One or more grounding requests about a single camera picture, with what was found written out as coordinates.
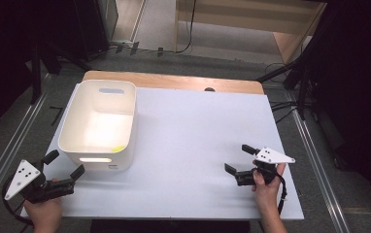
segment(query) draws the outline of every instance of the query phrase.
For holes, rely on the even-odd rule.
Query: black cable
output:
[[[174,51],[174,50],[147,50],[147,49],[135,49],[135,50],[150,51],[150,52],[157,52],[157,53],[173,53],[173,54],[182,53],[182,52],[185,52],[186,50],[188,50],[188,48],[191,46],[191,42],[192,42],[192,25],[194,23],[194,15],[195,15],[195,5],[196,5],[196,2],[197,2],[197,0],[194,0],[194,5],[192,7],[191,23],[190,23],[190,27],[189,27],[189,33],[188,33],[189,40],[188,40],[188,44],[185,47],[185,49],[180,50],[180,51]],[[106,53],[106,52],[108,52],[110,50],[116,50],[117,48],[123,48],[123,49],[126,49],[126,50],[132,50],[132,48],[130,46],[117,46],[117,47],[111,48],[109,50],[98,52],[98,53],[96,53],[94,55],[99,55],[99,54],[102,54],[102,53]]]
[[[281,117],[280,119],[278,119],[276,121],[276,124],[279,123],[280,121],[282,121],[284,118],[286,118],[289,114],[291,114],[291,112],[293,112],[294,110],[297,110],[297,108],[294,108],[292,110],[290,110],[286,115],[284,115],[283,117]]]
[[[280,179],[280,182],[283,185],[283,191],[282,191],[282,197],[280,198],[279,207],[277,208],[279,210],[279,215],[282,213],[283,205],[285,204],[286,196],[287,196],[287,188],[286,188],[286,181],[285,179],[278,173],[276,173],[276,176]]]
[[[264,69],[264,75],[267,75],[267,69],[268,69],[270,66],[272,66],[272,65],[283,65],[283,67],[285,67],[286,70],[289,71],[289,69],[286,67],[285,63],[271,63],[270,65],[268,65],[268,66],[265,67],[265,69]],[[273,83],[282,83],[282,82],[273,81],[273,79],[270,79],[270,81],[273,82]]]

